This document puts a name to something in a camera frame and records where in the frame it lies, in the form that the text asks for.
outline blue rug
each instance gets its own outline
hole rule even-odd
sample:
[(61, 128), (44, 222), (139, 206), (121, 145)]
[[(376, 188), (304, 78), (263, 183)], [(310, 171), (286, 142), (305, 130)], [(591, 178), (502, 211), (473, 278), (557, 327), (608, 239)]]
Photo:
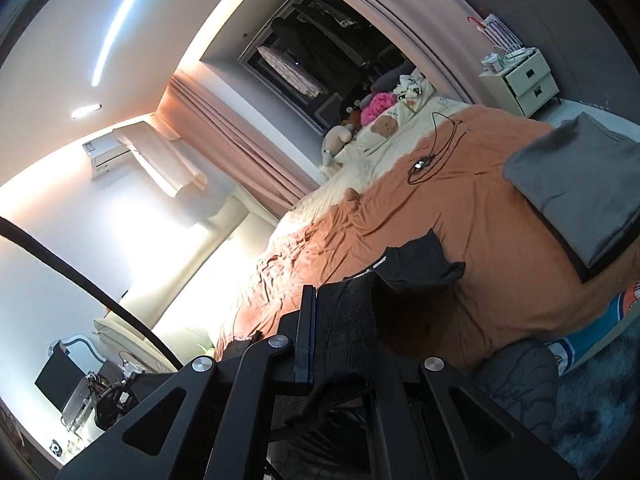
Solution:
[(560, 378), (549, 445), (591, 480), (638, 413), (640, 319), (583, 366)]

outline triangular cutout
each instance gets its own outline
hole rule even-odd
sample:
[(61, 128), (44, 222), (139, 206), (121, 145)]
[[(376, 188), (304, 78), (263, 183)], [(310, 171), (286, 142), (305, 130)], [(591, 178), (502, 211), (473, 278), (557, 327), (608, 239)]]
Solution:
[(459, 388), (449, 391), (476, 453), (484, 455), (511, 441), (513, 436), (500, 422)]
[(162, 444), (169, 435), (180, 406), (187, 396), (182, 388), (172, 390), (164, 399), (158, 402), (139, 421), (122, 435), (125, 444), (139, 449), (143, 453), (157, 456)]

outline white floor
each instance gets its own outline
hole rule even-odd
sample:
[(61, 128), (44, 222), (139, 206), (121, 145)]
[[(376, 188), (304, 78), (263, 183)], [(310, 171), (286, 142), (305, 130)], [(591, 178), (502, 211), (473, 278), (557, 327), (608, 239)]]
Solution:
[(562, 121), (573, 119), (582, 112), (587, 112), (591, 117), (606, 126), (609, 130), (619, 134), (626, 135), (636, 142), (640, 142), (640, 126), (631, 121), (627, 121), (622, 117), (614, 115), (610, 112), (594, 108), (589, 105), (583, 105), (575, 101), (566, 101), (562, 99), (562, 104), (552, 100), (543, 110), (537, 112), (533, 118), (538, 121), (560, 126)]

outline pink stuffed toy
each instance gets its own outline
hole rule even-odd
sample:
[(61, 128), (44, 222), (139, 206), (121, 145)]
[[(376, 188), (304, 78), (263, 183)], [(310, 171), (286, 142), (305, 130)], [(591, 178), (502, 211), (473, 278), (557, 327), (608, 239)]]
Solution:
[(360, 116), (362, 126), (371, 124), (381, 113), (389, 110), (394, 104), (396, 104), (396, 97), (393, 94), (387, 92), (375, 94), (369, 106), (362, 111)]

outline pink curtain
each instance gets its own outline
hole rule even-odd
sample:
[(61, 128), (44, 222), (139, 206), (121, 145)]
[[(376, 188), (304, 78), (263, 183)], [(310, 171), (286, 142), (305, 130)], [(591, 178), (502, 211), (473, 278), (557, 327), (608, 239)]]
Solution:
[(441, 94), (494, 105), (478, 75), (491, 46), (470, 24), (464, 0), (344, 0), (409, 57)]
[(171, 78), (156, 113), (279, 218), (318, 188), (260, 131), (186, 74)]

